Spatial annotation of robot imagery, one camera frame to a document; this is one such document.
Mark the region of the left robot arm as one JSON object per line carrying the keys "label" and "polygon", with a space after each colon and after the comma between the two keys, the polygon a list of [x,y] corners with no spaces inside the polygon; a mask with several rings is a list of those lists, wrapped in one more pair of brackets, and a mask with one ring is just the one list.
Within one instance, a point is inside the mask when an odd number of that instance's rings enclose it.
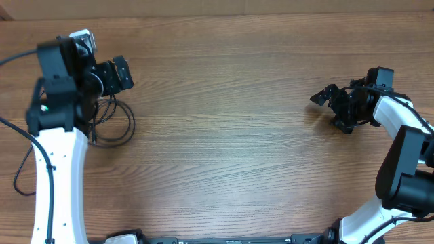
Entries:
{"label": "left robot arm", "polygon": [[85,29],[37,46],[43,76],[26,112],[36,161],[32,243],[87,243],[83,168],[98,99],[134,86],[127,61],[97,63]]}

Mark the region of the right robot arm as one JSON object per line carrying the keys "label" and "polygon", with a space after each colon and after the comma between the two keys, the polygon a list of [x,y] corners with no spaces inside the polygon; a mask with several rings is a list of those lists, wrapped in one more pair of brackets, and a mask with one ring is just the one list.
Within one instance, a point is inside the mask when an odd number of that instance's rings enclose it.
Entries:
{"label": "right robot arm", "polygon": [[293,234],[291,243],[384,243],[384,235],[405,222],[433,221],[433,126],[405,94],[393,89],[394,71],[371,68],[366,77],[339,88],[330,84],[310,100],[326,104],[330,121],[345,134],[369,123],[384,127],[393,143],[378,171],[375,195],[322,234]]}

